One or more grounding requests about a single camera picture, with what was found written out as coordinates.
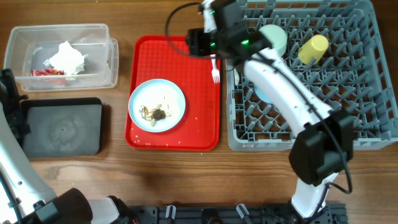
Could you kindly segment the white plastic spoon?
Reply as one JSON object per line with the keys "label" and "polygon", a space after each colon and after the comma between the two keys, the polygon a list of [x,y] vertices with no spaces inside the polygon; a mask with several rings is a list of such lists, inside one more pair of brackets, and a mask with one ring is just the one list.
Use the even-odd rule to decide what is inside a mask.
{"label": "white plastic spoon", "polygon": [[238,86],[240,82],[240,74],[236,68],[233,70],[233,73],[234,73],[234,85]]}

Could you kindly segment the green bowl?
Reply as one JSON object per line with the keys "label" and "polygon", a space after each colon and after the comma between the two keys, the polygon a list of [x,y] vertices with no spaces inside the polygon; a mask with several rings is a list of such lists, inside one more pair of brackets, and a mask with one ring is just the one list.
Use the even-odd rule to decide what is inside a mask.
{"label": "green bowl", "polygon": [[277,51],[278,56],[282,57],[287,49],[287,34],[283,28],[269,24],[259,29],[272,44],[272,48]]}

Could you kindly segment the yellow plastic cup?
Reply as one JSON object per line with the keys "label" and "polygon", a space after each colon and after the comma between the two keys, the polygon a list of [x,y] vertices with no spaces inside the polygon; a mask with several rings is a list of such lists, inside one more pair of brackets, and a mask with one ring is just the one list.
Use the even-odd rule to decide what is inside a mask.
{"label": "yellow plastic cup", "polygon": [[298,58],[305,65],[310,64],[313,59],[314,64],[317,64],[328,47],[329,41],[324,35],[314,35],[298,50]]}

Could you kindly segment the light blue bowl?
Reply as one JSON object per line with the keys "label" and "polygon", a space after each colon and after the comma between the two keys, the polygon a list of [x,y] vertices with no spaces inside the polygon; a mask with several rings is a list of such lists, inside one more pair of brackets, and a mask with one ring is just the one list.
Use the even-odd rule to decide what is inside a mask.
{"label": "light blue bowl", "polygon": [[260,100],[268,104],[273,104],[273,101],[270,99],[270,97],[265,94],[265,92],[262,91],[257,85],[254,86],[254,91]]}

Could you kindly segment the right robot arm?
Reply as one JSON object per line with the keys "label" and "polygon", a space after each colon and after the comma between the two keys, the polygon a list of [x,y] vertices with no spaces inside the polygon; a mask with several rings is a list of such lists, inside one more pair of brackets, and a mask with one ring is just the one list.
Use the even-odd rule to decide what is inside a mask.
{"label": "right robot arm", "polygon": [[311,222],[325,206],[326,195],[353,158],[353,120],[315,96],[287,66],[261,32],[249,30],[236,1],[202,1],[202,29],[190,30],[190,55],[228,58],[243,65],[244,76],[272,100],[288,122],[295,141],[289,162],[298,177],[291,204]]}

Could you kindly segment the white napkin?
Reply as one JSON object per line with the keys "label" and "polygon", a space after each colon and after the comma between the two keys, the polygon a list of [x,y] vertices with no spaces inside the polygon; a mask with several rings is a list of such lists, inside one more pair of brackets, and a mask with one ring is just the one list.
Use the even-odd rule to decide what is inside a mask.
{"label": "white napkin", "polygon": [[53,69],[62,71],[66,76],[77,75],[84,71],[87,56],[88,54],[83,55],[80,51],[74,49],[68,41],[65,41],[58,46],[58,52],[45,60],[43,64],[46,67],[51,65]]}

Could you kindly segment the white plastic fork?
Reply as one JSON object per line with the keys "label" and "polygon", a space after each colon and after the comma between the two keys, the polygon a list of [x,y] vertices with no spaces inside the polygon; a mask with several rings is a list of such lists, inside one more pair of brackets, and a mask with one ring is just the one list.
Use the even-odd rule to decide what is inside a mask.
{"label": "white plastic fork", "polygon": [[211,57],[211,63],[212,63],[211,75],[212,75],[214,83],[217,84],[220,82],[220,71],[217,66],[216,55],[212,54],[212,55],[210,55],[210,57]]}

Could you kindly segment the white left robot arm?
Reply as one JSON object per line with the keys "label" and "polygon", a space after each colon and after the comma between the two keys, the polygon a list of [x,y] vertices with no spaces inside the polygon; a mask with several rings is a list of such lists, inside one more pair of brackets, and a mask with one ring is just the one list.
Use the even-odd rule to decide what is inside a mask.
{"label": "white left robot arm", "polygon": [[1,70],[1,223],[138,223],[119,198],[88,200],[72,188],[56,195],[36,173],[19,139],[29,132],[11,69]]}

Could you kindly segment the red snack wrapper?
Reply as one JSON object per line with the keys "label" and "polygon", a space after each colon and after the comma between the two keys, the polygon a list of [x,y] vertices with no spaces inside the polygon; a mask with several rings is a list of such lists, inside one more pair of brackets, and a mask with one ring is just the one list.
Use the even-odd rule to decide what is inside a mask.
{"label": "red snack wrapper", "polygon": [[53,76],[64,76],[65,72],[63,70],[56,70],[53,68],[45,68],[41,70],[31,70],[30,75],[32,77],[49,77],[41,78],[40,81],[55,83],[57,85],[66,86],[67,81],[64,78],[53,78]]}

